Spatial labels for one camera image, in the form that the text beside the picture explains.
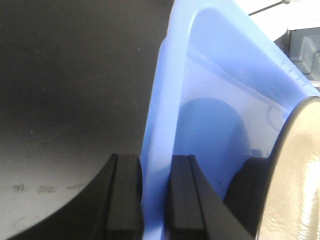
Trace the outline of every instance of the gray metal part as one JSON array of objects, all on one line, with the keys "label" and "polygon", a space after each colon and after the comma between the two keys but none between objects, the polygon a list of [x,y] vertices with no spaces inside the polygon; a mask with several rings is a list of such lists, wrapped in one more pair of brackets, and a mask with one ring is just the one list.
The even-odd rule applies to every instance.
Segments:
[{"label": "gray metal part", "polygon": [[0,240],[140,154],[170,0],[0,1]]},{"label": "gray metal part", "polygon": [[320,27],[291,31],[290,59],[311,81],[320,81]]}]

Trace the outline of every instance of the blue plastic container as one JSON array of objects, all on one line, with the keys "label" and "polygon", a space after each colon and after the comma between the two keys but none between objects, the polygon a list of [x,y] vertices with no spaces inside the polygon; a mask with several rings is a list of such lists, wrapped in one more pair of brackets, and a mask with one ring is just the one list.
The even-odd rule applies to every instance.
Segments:
[{"label": "blue plastic container", "polygon": [[163,237],[173,154],[195,155],[223,198],[244,161],[267,157],[293,108],[318,95],[232,0],[176,0],[140,157],[143,239]]}]

